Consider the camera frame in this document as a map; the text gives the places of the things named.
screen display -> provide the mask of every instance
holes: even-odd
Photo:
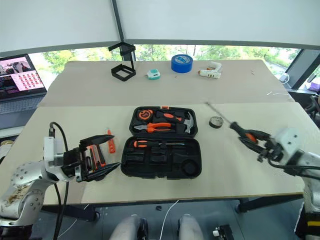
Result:
[[[0,99],[46,92],[28,55],[0,58]]]

open tool case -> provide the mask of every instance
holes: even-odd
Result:
[[[134,110],[129,130],[133,136],[125,142],[121,160],[121,170],[127,176],[192,179],[201,173],[192,109],[141,106]]]

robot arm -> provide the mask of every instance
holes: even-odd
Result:
[[[294,128],[286,128],[274,137],[263,139],[264,147],[240,137],[249,149],[259,154],[257,160],[268,163],[292,176],[300,176],[304,181],[304,211],[307,225],[320,226],[320,156],[299,149],[300,135]],[[306,236],[315,239],[312,234]]]
[[[116,169],[120,163],[102,164],[92,154],[86,154],[87,147],[100,149],[100,144],[113,137],[92,136],[66,152],[60,139],[45,137],[43,160],[19,166],[11,177],[8,190],[0,198],[0,239],[29,239],[50,185],[69,182],[74,176],[77,182],[98,181]]]

metal rod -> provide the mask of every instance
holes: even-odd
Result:
[[[119,11],[118,11],[118,6],[117,6],[116,0],[112,0],[112,6],[113,6],[114,15],[115,15],[116,25],[118,27],[120,41],[123,42],[124,41],[124,32],[122,31],[122,27],[121,27],[120,16],[119,16]]]
[[[185,143],[160,143],[165,145],[186,145]]]
[[[215,109],[209,102],[206,102],[206,104],[217,114],[219,114],[225,121],[227,121],[231,125],[231,121],[229,121],[221,112],[219,112],[217,109]]]

floor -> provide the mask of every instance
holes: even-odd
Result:
[[[235,240],[297,240],[294,228],[302,204],[302,199],[237,214],[234,207],[237,200],[216,200],[198,202],[178,202],[169,212],[163,229],[162,240],[178,240],[178,219],[185,213],[194,216],[202,229],[206,240],[215,239],[212,231],[215,227],[229,224]],[[146,204],[131,206],[101,207],[98,221],[77,220],[59,240],[108,240],[116,225],[124,218],[138,214],[146,218],[149,227],[149,240],[158,240],[165,214],[172,203]],[[51,240],[54,235],[56,215],[41,212],[33,225],[32,237]],[[60,234],[75,221],[64,217]]]

